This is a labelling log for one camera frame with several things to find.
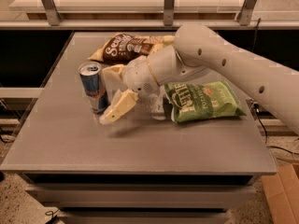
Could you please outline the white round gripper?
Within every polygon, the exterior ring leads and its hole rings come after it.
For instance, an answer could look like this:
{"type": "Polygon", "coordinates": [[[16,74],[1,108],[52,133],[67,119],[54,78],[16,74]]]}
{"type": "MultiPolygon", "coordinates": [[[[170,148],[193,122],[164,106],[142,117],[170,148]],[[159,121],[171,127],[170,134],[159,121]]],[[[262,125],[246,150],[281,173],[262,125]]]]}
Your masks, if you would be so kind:
{"type": "Polygon", "coordinates": [[[107,88],[110,91],[116,91],[110,106],[99,118],[103,125],[117,121],[134,108],[138,100],[137,93],[150,95],[159,89],[146,56],[131,60],[125,67],[123,64],[106,67],[103,70],[103,76],[107,88]]]}

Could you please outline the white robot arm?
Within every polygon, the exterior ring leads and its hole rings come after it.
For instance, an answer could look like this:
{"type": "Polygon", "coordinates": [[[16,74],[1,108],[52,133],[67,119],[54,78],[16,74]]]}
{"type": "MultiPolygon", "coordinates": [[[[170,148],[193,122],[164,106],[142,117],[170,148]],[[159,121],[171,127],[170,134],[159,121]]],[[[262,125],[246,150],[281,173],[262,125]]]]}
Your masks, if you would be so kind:
{"type": "Polygon", "coordinates": [[[236,47],[194,23],[178,28],[173,44],[103,70],[106,80],[118,80],[125,90],[115,93],[100,122],[115,122],[136,105],[138,98],[156,92],[163,84],[190,81],[209,69],[299,133],[299,72],[236,47]]]}

